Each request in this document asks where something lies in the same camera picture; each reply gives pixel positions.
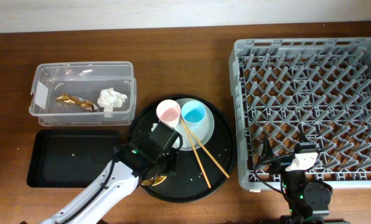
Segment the white napkin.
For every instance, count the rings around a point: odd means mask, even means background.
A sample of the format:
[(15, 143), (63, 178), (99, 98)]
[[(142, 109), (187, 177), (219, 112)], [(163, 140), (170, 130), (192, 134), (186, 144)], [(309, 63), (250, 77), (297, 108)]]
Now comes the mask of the white napkin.
[(112, 112), (114, 108), (122, 107), (127, 98), (125, 94), (114, 91), (113, 88), (108, 88), (100, 92), (97, 103), (98, 106), (104, 108), (104, 112)]

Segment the pink plastic cup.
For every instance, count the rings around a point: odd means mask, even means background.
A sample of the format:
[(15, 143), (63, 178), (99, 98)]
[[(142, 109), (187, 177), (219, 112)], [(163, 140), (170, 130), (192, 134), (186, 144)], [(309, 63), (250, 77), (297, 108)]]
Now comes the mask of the pink plastic cup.
[(174, 128), (179, 124), (181, 107), (174, 100), (163, 100), (156, 108), (156, 115), (160, 121)]

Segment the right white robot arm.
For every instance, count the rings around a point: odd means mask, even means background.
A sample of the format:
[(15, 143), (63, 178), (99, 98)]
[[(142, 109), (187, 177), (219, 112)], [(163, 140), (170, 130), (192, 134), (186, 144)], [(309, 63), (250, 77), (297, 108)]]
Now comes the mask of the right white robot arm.
[(289, 206), (289, 215), (280, 217), (279, 222), (292, 223), (324, 223), (324, 217), (329, 214), (332, 187), (321, 181), (308, 181), (306, 171), (316, 162), (319, 150), (304, 134), (300, 135), (294, 151), (283, 156), (274, 156), (269, 139), (263, 139), (261, 161), (254, 171), (261, 166), (267, 166), (270, 174), (280, 175), (278, 192)]

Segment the gold foil wrapper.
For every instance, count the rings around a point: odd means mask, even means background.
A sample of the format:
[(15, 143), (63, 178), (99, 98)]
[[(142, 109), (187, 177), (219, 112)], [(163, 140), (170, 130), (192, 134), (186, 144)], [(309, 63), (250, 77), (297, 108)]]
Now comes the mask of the gold foil wrapper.
[(99, 108), (96, 104), (91, 101), (79, 98), (77, 96), (63, 94), (56, 98), (57, 101), (62, 101), (64, 103), (71, 103), (80, 106), (81, 108), (87, 110), (88, 112), (99, 112)]

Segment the blue plastic cup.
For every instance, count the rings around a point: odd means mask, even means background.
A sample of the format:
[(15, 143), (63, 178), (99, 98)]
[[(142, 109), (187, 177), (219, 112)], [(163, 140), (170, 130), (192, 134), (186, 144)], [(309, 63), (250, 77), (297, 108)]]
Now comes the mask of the blue plastic cup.
[(196, 100), (188, 101), (181, 108), (181, 116), (189, 128), (198, 128), (206, 117), (205, 106)]

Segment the yellow bowl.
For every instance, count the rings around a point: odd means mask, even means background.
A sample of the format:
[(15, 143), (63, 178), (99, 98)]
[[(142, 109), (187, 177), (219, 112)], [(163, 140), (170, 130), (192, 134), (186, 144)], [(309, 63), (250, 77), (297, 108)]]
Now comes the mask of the yellow bowl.
[(159, 185), (160, 183), (164, 182), (166, 179), (167, 179), (167, 176), (165, 176), (165, 175), (157, 175), (157, 176), (154, 176), (150, 179), (143, 180), (141, 182), (141, 185), (155, 186), (155, 185)]

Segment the wooden chopstick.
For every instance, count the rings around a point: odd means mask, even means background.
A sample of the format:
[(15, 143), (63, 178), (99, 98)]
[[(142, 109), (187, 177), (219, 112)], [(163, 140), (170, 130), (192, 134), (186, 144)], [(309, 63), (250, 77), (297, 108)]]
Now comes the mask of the wooden chopstick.
[(187, 136), (187, 138), (188, 138), (188, 140), (189, 140), (189, 142), (190, 142), (190, 145), (191, 145), (192, 150), (193, 150), (193, 152), (194, 152), (195, 158), (197, 159), (198, 165), (199, 165), (199, 167), (200, 167), (200, 169), (201, 169), (201, 171), (202, 171), (202, 175), (204, 176), (204, 179), (205, 179), (205, 181), (206, 181), (206, 184), (207, 184), (208, 188), (211, 189), (211, 184), (210, 184), (210, 182), (209, 182), (209, 179), (208, 179), (208, 177), (207, 177), (207, 174), (205, 173), (205, 169), (204, 169), (204, 167), (203, 167), (203, 165), (202, 165), (202, 163), (201, 163), (201, 161), (200, 161), (200, 158), (199, 158), (199, 155), (198, 155), (198, 153), (197, 153), (197, 150), (195, 149), (194, 143), (192, 142), (192, 138), (191, 138), (191, 136), (190, 136), (189, 130), (188, 130), (188, 128), (187, 128), (187, 126), (186, 126), (186, 124), (184, 123), (184, 121), (183, 121), (182, 118), (180, 119), (180, 122), (181, 122), (181, 124), (182, 124), (182, 126), (183, 126), (183, 128), (184, 128), (184, 130), (185, 130), (186, 136)]
[(183, 120), (181, 120), (181, 123), (187, 133), (187, 136), (192, 136), (197, 143), (200, 145), (200, 147), (205, 151), (205, 153), (211, 158), (211, 160), (215, 163), (215, 165), (222, 171), (222, 173), (225, 175), (226, 178), (229, 178), (229, 174), (227, 171), (218, 163), (218, 161), (214, 158), (213, 155), (207, 150), (207, 148), (201, 143), (201, 141), (194, 135), (194, 133), (185, 125)]

